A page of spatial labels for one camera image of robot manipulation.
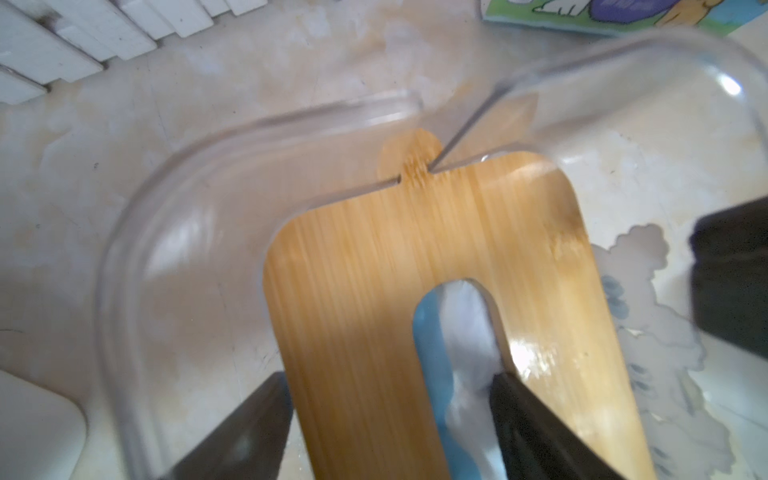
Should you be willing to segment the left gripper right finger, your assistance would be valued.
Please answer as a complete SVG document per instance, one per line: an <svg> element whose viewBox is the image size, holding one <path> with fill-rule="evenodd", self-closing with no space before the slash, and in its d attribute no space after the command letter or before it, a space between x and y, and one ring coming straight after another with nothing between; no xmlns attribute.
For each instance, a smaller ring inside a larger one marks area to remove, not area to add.
<svg viewBox="0 0 768 480"><path fill-rule="evenodd" d="M494 376L489 398L509 479L620 479L513 373Z"/></svg>

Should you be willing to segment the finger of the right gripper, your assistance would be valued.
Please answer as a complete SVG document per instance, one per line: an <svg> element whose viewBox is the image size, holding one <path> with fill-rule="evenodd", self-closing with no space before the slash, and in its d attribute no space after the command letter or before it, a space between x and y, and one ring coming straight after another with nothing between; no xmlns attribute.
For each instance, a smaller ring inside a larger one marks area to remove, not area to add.
<svg viewBox="0 0 768 480"><path fill-rule="evenodd" d="M767 199L704 216L689 237L693 318L708 334L767 357Z"/></svg>

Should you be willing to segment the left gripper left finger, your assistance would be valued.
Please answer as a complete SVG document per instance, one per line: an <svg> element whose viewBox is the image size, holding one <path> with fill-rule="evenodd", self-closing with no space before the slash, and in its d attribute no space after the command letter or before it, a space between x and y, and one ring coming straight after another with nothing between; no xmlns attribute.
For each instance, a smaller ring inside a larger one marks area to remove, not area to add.
<svg viewBox="0 0 768 480"><path fill-rule="evenodd" d="M276 479L293 414L285 373L275 372L164 477Z"/></svg>

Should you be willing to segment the blue soft tissue pack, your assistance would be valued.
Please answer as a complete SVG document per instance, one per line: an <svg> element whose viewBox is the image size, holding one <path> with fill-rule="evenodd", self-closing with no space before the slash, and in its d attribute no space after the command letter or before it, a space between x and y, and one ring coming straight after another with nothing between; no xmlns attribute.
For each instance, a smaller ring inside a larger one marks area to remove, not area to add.
<svg viewBox="0 0 768 480"><path fill-rule="evenodd" d="M481 292L468 281L436 287L417 305L412 331L450 477L505 479L489 404L503 365Z"/></svg>

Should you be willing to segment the clear plastic tissue box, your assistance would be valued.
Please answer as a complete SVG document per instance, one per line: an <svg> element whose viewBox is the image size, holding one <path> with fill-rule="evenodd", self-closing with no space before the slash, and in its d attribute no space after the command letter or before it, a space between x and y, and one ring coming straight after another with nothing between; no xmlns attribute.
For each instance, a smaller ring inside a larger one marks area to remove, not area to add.
<svg viewBox="0 0 768 480"><path fill-rule="evenodd" d="M530 151L580 207L655 475L763 479L767 364L700 329L698 219L767 199L767 69L691 28L603 40L502 80L458 124L395 91L258 121L170 160L99 271L97 346L132 479L164 476L283 358L263 289L291 219L397 184L382 157L424 130L440 173Z"/></svg>

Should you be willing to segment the bamboo slotted lid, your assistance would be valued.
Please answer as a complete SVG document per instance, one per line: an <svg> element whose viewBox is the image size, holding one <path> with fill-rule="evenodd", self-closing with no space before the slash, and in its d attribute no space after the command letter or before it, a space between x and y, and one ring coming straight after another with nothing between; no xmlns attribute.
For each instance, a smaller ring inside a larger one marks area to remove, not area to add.
<svg viewBox="0 0 768 480"><path fill-rule="evenodd" d="M440 173L418 130L394 186L313 208L267 249L263 289L318 479L449 479L480 464L448 431L447 315L466 288L514 372L616 472L655 472L574 189L530 151Z"/></svg>

